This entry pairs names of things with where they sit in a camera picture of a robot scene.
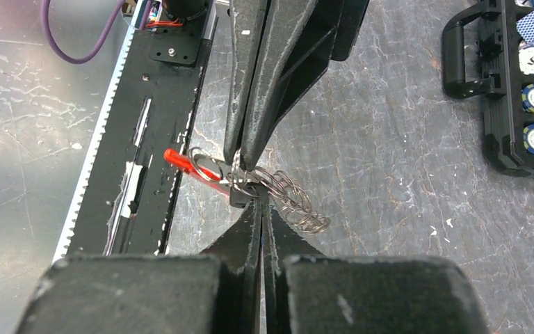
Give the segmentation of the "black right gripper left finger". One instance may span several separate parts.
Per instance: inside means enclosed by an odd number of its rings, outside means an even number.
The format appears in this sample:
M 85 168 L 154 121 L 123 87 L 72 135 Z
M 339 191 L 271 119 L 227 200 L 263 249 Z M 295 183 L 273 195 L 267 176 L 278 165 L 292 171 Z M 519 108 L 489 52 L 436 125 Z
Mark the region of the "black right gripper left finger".
M 39 279 L 18 333 L 258 333 L 261 200 L 198 255 L 83 255 Z

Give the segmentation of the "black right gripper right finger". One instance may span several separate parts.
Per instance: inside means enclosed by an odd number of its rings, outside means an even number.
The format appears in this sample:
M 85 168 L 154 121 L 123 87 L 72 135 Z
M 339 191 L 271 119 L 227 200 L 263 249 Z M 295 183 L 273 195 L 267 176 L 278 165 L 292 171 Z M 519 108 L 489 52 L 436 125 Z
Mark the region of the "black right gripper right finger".
M 435 256 L 327 257 L 262 207 L 268 333 L 487 333 L 468 277 Z

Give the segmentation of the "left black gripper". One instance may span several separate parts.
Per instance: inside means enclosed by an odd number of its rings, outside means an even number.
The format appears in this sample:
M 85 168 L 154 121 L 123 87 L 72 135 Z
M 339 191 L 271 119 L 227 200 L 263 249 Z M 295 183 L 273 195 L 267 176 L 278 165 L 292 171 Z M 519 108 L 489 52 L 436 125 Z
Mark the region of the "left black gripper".
M 223 154 L 254 170 L 278 122 L 356 43 L 369 0 L 231 1 L 232 82 Z

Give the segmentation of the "black-headed silver key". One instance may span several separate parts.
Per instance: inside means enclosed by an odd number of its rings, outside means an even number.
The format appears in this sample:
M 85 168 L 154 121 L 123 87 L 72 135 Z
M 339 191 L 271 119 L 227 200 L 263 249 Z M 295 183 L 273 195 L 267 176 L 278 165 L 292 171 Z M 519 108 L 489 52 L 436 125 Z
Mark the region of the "black-headed silver key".
M 241 190 L 232 187 L 229 192 L 229 204 L 232 207 L 243 209 L 247 204 L 259 196 L 256 183 L 248 183 Z

